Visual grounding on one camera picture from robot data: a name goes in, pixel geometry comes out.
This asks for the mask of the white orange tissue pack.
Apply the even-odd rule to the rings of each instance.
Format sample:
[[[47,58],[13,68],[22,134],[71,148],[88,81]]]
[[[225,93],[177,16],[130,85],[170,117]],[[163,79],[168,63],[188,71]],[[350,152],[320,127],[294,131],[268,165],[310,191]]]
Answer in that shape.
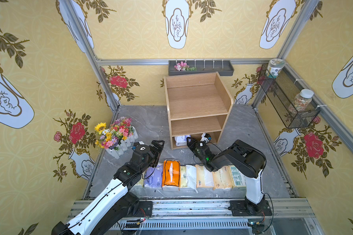
[[[212,172],[198,164],[195,167],[197,171],[197,188],[213,188],[214,180]]]

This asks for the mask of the cream tissue pack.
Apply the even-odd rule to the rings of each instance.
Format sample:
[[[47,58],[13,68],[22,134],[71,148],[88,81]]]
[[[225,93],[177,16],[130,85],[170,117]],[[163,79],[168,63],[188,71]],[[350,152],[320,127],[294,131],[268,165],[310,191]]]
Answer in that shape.
[[[212,173],[214,190],[228,191],[232,189],[232,180],[230,176],[229,166],[224,166],[216,172]]]

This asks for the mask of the green white tissue pack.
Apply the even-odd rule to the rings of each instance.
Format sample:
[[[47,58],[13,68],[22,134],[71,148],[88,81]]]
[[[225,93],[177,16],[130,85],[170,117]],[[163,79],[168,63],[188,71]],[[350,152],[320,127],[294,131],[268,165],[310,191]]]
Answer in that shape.
[[[245,188],[246,187],[246,180],[245,176],[234,166],[229,165],[230,169],[230,176],[232,181],[232,188]]]

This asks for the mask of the pale yellow tissue pack bottom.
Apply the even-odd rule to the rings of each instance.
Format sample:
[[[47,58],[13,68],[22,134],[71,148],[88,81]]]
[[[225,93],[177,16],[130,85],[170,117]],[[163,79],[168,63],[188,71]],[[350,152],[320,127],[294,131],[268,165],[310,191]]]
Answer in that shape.
[[[134,187],[137,187],[137,188],[142,188],[144,187],[144,179],[140,179],[135,185]]]

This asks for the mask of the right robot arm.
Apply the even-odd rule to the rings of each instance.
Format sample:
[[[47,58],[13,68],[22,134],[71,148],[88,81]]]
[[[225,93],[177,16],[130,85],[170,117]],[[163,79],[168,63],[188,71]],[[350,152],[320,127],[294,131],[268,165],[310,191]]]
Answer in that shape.
[[[265,155],[247,143],[236,140],[230,147],[213,154],[204,141],[187,137],[187,146],[210,172],[216,172],[227,165],[234,165],[244,176],[246,196],[243,201],[230,201],[229,210],[233,216],[271,216],[273,204],[266,200],[262,191],[262,172],[266,167]]]

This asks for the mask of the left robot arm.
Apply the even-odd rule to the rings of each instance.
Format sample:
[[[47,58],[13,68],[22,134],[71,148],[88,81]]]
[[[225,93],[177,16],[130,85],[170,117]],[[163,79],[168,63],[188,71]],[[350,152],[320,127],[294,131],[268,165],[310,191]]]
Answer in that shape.
[[[156,167],[165,141],[133,144],[131,159],[120,167],[106,188],[68,223],[59,222],[52,235],[103,235],[122,218],[139,209],[139,198],[130,189],[149,167]]]

